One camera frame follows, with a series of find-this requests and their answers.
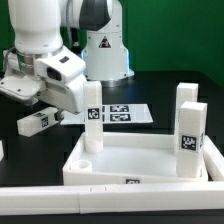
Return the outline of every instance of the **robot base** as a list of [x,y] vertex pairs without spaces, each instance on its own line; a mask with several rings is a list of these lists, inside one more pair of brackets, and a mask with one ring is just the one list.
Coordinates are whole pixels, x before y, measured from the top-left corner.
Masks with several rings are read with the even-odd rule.
[[132,70],[129,71],[129,74],[127,75],[127,77],[123,78],[123,79],[118,79],[118,80],[103,80],[100,81],[102,87],[116,87],[116,86],[122,86],[125,85],[127,83],[130,83],[132,81],[134,81],[136,78],[134,72]]

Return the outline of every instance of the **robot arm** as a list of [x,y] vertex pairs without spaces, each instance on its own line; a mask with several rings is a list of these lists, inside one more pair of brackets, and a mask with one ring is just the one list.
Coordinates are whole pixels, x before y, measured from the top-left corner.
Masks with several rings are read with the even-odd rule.
[[26,104],[38,99],[72,113],[82,111],[85,62],[63,46],[60,26],[69,17],[69,26],[100,29],[110,20],[112,0],[71,0],[70,8],[65,0],[8,3],[17,56],[9,54],[0,91]]
[[113,0],[59,0],[59,5],[65,27],[98,31],[112,18]]

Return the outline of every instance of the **robot logo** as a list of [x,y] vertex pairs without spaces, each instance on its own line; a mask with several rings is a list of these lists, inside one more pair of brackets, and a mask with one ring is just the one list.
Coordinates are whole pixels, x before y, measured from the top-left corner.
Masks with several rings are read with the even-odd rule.
[[99,48],[111,48],[110,43],[107,40],[107,37],[106,36],[101,41]]

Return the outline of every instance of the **white rectangular block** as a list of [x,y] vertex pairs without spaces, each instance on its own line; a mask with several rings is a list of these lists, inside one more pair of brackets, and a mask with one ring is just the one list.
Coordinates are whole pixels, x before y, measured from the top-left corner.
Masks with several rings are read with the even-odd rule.
[[102,86],[99,81],[84,83],[85,150],[103,150]]
[[4,151],[2,147],[2,141],[0,141],[0,161],[3,159],[3,157],[4,157]]
[[176,95],[176,115],[175,115],[175,129],[174,129],[174,153],[178,150],[178,120],[179,110],[182,104],[186,101],[197,102],[198,98],[198,84],[195,83],[180,83],[177,87]]
[[181,177],[200,177],[207,104],[185,102],[179,113],[176,171]]
[[48,107],[28,117],[17,121],[18,132],[20,135],[30,137],[38,132],[41,132],[58,121],[55,120],[55,113],[58,110],[54,107]]

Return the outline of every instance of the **background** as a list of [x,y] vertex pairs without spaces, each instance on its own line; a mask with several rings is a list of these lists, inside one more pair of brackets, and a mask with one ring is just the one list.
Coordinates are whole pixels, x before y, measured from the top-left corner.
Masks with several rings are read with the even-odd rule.
[[[134,71],[199,71],[224,87],[223,0],[120,2],[124,44],[130,50]],[[2,52],[14,42],[7,0],[0,1],[0,21]]]

